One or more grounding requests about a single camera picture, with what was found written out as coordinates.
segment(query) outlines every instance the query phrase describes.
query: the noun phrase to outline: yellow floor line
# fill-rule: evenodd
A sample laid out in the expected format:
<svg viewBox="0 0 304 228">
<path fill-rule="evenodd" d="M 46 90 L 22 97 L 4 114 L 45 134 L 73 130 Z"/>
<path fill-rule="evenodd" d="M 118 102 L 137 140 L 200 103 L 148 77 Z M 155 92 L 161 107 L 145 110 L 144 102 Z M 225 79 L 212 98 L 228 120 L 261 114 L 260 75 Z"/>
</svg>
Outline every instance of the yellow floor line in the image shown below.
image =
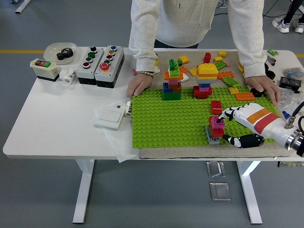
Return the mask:
<svg viewBox="0 0 304 228">
<path fill-rule="evenodd" d="M 43 54 L 44 50 L 0 50 L 0 53 Z"/>
</svg>

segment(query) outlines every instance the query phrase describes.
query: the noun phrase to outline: white hoodie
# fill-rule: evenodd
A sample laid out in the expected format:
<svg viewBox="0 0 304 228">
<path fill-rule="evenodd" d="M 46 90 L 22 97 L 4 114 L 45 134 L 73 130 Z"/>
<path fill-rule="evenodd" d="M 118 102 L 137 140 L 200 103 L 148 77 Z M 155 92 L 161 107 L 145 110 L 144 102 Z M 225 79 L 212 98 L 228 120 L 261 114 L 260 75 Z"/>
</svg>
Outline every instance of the white hoodie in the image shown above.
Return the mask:
<svg viewBox="0 0 304 228">
<path fill-rule="evenodd" d="M 211 29 L 217 0 L 133 0 L 129 48 L 136 70 L 154 71 L 155 39 L 169 46 L 198 44 Z M 246 77 L 265 75 L 264 0 L 228 0 L 228 17 Z"/>
</svg>

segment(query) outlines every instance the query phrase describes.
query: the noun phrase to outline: wrist bracelet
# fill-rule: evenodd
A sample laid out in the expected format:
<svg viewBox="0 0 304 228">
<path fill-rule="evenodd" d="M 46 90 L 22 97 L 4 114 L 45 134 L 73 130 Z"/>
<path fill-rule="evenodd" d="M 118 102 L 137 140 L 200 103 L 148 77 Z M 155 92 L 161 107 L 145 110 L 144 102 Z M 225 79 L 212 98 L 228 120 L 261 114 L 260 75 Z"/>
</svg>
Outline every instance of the wrist bracelet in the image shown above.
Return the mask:
<svg viewBox="0 0 304 228">
<path fill-rule="evenodd" d="M 154 73 L 153 72 L 149 72 L 149 71 L 141 71 L 141 70 L 139 70 L 137 72 L 140 73 L 140 74 L 149 75 L 151 77 L 154 76 Z"/>
</svg>

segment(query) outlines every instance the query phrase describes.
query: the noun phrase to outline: person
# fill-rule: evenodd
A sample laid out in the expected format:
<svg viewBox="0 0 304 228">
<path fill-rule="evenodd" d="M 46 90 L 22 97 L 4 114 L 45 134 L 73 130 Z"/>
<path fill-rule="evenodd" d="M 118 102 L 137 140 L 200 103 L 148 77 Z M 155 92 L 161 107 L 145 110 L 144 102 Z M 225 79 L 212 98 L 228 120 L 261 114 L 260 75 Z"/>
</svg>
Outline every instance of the person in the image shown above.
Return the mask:
<svg viewBox="0 0 304 228">
<path fill-rule="evenodd" d="M 276 27 L 280 32 L 282 33 L 288 33 L 290 22 L 293 16 L 295 15 L 295 12 L 299 9 L 299 7 L 302 5 L 304 0 L 293 0 L 292 3 L 289 6 L 288 12 L 285 17 L 282 18 L 275 18 L 272 21 L 272 25 Z M 301 18 L 296 19 L 293 22 L 294 31 L 298 33 L 303 33 L 304 31 L 304 15 Z"/>
<path fill-rule="evenodd" d="M 211 29 L 216 0 L 133 0 L 131 6 L 131 34 L 129 49 L 136 59 L 138 74 L 129 82 L 126 96 L 138 96 L 152 84 L 153 48 L 197 47 Z M 245 82 L 257 91 L 267 92 L 271 102 L 280 101 L 280 90 L 265 75 L 266 54 L 263 51 L 264 0 L 229 0 L 228 18 Z"/>
</svg>

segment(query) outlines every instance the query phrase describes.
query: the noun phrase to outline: sneaker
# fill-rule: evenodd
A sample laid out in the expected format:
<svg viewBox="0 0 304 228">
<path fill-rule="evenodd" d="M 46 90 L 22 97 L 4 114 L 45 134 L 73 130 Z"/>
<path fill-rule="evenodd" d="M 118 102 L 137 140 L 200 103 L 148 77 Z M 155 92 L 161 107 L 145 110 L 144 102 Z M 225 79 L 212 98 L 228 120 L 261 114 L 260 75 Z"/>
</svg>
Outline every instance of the sneaker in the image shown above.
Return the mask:
<svg viewBox="0 0 304 228">
<path fill-rule="evenodd" d="M 276 18 L 272 21 L 272 25 L 276 27 L 280 32 L 289 32 L 290 23 L 284 24 L 284 18 Z"/>
<path fill-rule="evenodd" d="M 303 33 L 304 23 L 299 23 L 299 19 L 297 19 L 294 21 L 293 25 L 294 25 L 295 32 Z"/>
</svg>

